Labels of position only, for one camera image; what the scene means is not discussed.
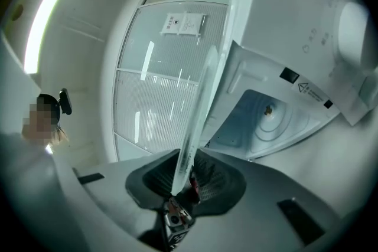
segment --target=person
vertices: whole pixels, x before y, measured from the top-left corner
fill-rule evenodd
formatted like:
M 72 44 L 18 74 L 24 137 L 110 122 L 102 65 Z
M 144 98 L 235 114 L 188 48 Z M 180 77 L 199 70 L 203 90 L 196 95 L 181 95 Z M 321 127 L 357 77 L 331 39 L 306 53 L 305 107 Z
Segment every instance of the person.
M 60 105 L 49 94 L 40 94 L 36 104 L 30 105 L 29 118 L 24 119 L 22 137 L 36 145 L 57 145 L 68 140 L 59 125 Z

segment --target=white label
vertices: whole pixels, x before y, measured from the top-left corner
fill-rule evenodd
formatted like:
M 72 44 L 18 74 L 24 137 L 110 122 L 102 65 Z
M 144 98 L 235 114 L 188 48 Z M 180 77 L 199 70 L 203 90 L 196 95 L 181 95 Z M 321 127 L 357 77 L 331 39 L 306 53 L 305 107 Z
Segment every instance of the white label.
M 168 14 L 161 33 L 200 35 L 203 16 L 196 13 Z
M 299 76 L 291 89 L 312 101 L 325 103 L 328 100 L 328 97 L 320 89 L 303 76 Z

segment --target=warning label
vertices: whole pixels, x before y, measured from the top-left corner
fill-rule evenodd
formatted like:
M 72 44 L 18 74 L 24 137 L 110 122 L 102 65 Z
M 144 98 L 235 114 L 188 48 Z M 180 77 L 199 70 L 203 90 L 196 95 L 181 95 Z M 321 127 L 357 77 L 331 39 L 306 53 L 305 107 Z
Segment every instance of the warning label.
M 327 96 L 320 89 L 303 76 L 298 77 L 291 89 L 316 102 L 323 103 L 328 100 Z

